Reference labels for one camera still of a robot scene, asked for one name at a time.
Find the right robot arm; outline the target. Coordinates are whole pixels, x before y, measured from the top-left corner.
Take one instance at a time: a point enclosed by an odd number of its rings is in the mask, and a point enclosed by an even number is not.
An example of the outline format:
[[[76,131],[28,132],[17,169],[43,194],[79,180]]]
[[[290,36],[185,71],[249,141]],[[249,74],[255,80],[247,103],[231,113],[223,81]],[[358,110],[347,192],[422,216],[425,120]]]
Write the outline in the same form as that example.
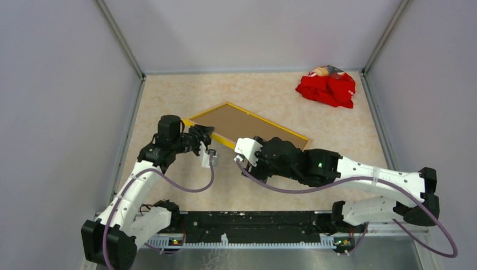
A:
[[[384,169],[334,151],[302,150],[278,137],[240,138],[235,153],[236,161],[247,161],[243,175],[263,185],[268,178],[280,176],[308,186],[304,194],[335,186],[374,194],[370,199],[333,204],[330,225],[338,232],[351,225],[399,218],[412,225],[432,227],[439,218],[437,171],[433,168],[424,167],[418,172]]]

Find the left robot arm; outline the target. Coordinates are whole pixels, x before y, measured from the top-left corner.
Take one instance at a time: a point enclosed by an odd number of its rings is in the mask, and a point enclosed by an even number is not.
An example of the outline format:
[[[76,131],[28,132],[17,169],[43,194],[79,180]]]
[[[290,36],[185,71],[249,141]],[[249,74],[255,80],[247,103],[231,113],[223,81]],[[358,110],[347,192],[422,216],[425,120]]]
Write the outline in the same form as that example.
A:
[[[214,182],[214,127],[195,124],[188,129],[176,115],[164,115],[157,124],[157,131],[137,157],[126,183],[114,196],[105,210],[95,220],[87,220],[81,227],[85,259],[108,269],[130,269],[140,247],[161,230],[174,232],[180,226],[180,217],[174,206],[153,206],[144,216],[141,210],[147,195],[161,179],[179,190],[199,193]],[[211,178],[202,188],[186,188],[168,178],[165,173],[178,154],[194,153],[202,165],[210,168]]]

